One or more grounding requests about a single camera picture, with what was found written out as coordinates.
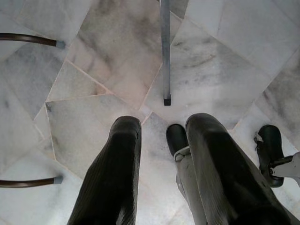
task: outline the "marble tile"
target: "marble tile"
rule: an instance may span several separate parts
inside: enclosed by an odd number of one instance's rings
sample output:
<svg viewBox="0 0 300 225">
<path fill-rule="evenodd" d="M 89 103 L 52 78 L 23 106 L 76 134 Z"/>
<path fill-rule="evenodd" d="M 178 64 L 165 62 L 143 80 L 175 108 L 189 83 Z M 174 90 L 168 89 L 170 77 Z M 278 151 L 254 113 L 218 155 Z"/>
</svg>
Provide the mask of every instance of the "marble tile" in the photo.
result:
<svg viewBox="0 0 300 225">
<path fill-rule="evenodd" d="M 186 17 L 216 37 L 225 0 L 190 0 Z"/>
<path fill-rule="evenodd" d="M 300 91 L 298 50 L 256 101 L 257 106 L 300 150 Z"/>
<path fill-rule="evenodd" d="M 170 11 L 183 19 L 188 6 L 188 0 L 170 0 Z"/>
<path fill-rule="evenodd" d="M 253 141 L 255 132 L 266 125 L 273 124 L 260 109 L 253 104 L 246 115 L 241 119 L 232 132 L 236 143 L 244 150 L 252 162 L 259 167 L 258 155 L 255 151 L 256 144 Z M 284 156 L 294 155 L 297 150 L 281 132 L 282 150 Z M 273 188 L 277 199 L 295 216 L 295 205 L 300 202 L 299 186 L 293 179 L 285 178 L 281 187 Z"/>
<path fill-rule="evenodd" d="M 69 45 L 90 8 L 92 0 L 25 0 L 18 22 Z"/>
<path fill-rule="evenodd" d="M 300 1 L 299 0 L 273 0 L 277 7 L 294 24 L 300 27 Z"/>
<path fill-rule="evenodd" d="M 4 220 L 2 220 L 2 219 L 0 218 L 0 225 L 9 225 L 9 224 L 7 224 Z"/>
<path fill-rule="evenodd" d="M 25 44 L 0 62 L 0 76 L 5 77 L 32 119 L 43 106 L 66 53 L 52 46 Z"/>
<path fill-rule="evenodd" d="M 176 167 L 165 138 L 167 126 L 154 113 L 142 126 L 137 224 L 170 224 L 185 203 L 177 189 Z"/>
<path fill-rule="evenodd" d="M 1 33 L 21 33 L 34 35 L 29 29 L 20 26 L 13 21 L 8 15 L 1 12 L 2 3 L 0 4 L 0 32 Z M 17 49 L 24 45 L 24 42 L 18 41 L 0 41 L 0 61 L 5 60 L 12 55 Z"/>
<path fill-rule="evenodd" d="M 24 0 L 1 0 L 0 12 L 11 18 L 17 17 L 21 12 L 23 4 Z"/>
<path fill-rule="evenodd" d="M 44 138 L 50 137 L 51 132 L 45 105 L 38 112 L 37 116 L 34 119 L 34 123 Z"/>
<path fill-rule="evenodd" d="M 170 13 L 170 43 L 174 40 L 174 37 L 181 25 L 182 20 Z"/>
<path fill-rule="evenodd" d="M 51 137 L 48 137 L 45 140 L 43 140 L 37 147 L 37 150 L 42 152 L 48 158 L 55 160 Z"/>
<path fill-rule="evenodd" d="M 218 40 L 276 76 L 300 45 L 300 29 L 272 0 L 228 0 Z"/>
<path fill-rule="evenodd" d="M 300 220 L 300 202 L 297 203 L 295 206 L 294 206 L 294 209 L 292 211 L 292 214 L 298 219 Z"/>
<path fill-rule="evenodd" d="M 195 225 L 193 215 L 188 207 L 188 204 L 184 204 L 174 215 L 173 219 L 168 225 Z"/>
<path fill-rule="evenodd" d="M 0 173 L 41 140 L 33 121 L 0 76 Z"/>
<path fill-rule="evenodd" d="M 14 225 L 67 224 L 82 180 L 57 162 L 33 149 L 2 174 L 1 179 L 34 180 L 57 175 L 63 176 L 62 184 L 0 189 L 0 217 Z"/>
<path fill-rule="evenodd" d="M 172 105 L 164 107 L 159 74 L 145 104 L 168 122 L 210 113 L 232 129 L 271 78 L 184 20 L 171 46 Z"/>
<path fill-rule="evenodd" d="M 144 114 L 145 117 L 147 117 L 147 116 L 149 117 L 151 115 L 151 113 L 152 113 L 152 110 L 148 106 L 146 106 L 144 104 L 141 106 L 141 108 L 139 109 L 139 111 L 142 114 Z"/>
<path fill-rule="evenodd" d="M 106 89 L 66 61 L 58 74 L 47 101 L 105 94 Z"/>
<path fill-rule="evenodd" d="M 103 148 L 118 117 L 144 119 L 114 95 L 47 102 L 46 106 L 56 159 L 81 178 Z"/>
<path fill-rule="evenodd" d="M 171 37 L 175 20 L 171 16 Z M 68 59 L 138 109 L 161 65 L 159 3 L 94 1 Z"/>
</svg>

